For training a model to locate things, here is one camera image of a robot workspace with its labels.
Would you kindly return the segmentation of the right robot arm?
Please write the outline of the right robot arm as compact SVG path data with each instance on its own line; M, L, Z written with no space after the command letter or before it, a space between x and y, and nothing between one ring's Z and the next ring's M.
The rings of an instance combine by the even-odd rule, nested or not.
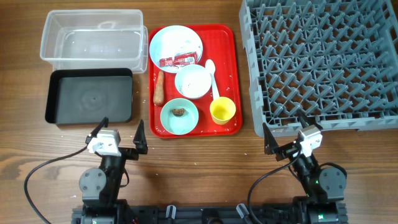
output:
M288 159L289 170L295 175L306 195L294 197L291 204L266 205L261 218L266 223L348 223L344 191L348 174L332 162L319 164L313 151L322 143L323 128L297 111L302 129L297 138L279 146L266 124L263 125L265 153L276 155L276 160Z

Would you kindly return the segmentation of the light blue rice bowl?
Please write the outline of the light blue rice bowl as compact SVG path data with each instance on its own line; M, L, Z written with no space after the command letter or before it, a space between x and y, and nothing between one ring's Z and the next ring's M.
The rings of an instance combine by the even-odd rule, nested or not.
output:
M187 65L175 76L175 87L184 97L196 100L208 93L211 76L201 65Z

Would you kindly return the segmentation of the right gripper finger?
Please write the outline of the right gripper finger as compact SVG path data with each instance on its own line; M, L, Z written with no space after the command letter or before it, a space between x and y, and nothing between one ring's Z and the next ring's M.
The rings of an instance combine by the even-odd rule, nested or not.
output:
M275 150L279 145L266 123L262 124L262 128L264 132L264 153L268 155L275 154Z
M302 125L303 128L307 128L307 127L309 127L309 126L311 126L311 125L314 125L314 126L316 126L320 131L323 130L323 128L322 128L318 123L316 123L314 119L310 119L310 118L305 114L304 110L299 109L299 110L297 111L297 116L298 116L298 120L299 120L299 122L300 122L300 124Z

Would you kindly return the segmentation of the green bowl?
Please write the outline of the green bowl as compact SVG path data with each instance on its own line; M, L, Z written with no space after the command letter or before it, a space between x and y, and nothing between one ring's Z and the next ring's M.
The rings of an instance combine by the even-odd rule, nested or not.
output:
M185 114L181 117L174 116L171 112L174 108L184 108ZM163 128L174 135L185 135L195 129L199 120L197 107L188 99L175 98L168 101L160 113L160 122Z

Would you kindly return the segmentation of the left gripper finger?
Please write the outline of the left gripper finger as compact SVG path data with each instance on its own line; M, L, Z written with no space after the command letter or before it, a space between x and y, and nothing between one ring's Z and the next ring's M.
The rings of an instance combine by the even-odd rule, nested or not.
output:
M133 143L135 144L138 154L147 154L148 145L147 145L147 141L146 141L143 120L140 120L140 123L137 127L136 133L134 135Z
M97 137L97 134L99 133L99 131L101 130L101 128L107 128L109 124L109 119L107 117L104 117L102 119L102 121L99 123L99 125L97 125L97 127L95 127L94 130L92 130L91 133L89 133L89 135L87 135L86 140L85 140L85 144L89 144L90 141Z

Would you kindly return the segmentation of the brown food scrap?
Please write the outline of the brown food scrap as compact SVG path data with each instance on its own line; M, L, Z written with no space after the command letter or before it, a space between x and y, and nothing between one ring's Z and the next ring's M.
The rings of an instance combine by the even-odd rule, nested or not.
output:
M185 114L186 110L184 108L174 108L171 112L174 116L181 117Z

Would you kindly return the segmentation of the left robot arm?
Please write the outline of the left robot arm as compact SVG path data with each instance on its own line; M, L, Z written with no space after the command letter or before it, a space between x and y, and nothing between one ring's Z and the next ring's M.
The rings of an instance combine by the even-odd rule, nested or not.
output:
M123 176L128 176L126 161L136 161L141 154L147 154L148 145L144 132L144 122L140 121L133 138L135 148L120 147L118 130L108 128L109 119L103 118L97 127L86 137L90 153L101 157L98 168L84 171L79 180L83 208L72 214L72 223L116 224L137 223L138 216L125 199L118 199L124 185Z

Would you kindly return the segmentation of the red snack wrapper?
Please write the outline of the red snack wrapper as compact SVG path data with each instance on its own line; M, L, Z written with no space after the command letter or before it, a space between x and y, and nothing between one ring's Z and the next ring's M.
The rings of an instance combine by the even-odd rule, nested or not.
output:
M160 67L184 67L187 65L196 64L198 56L196 52L188 52L176 55L175 57L162 58L159 60Z

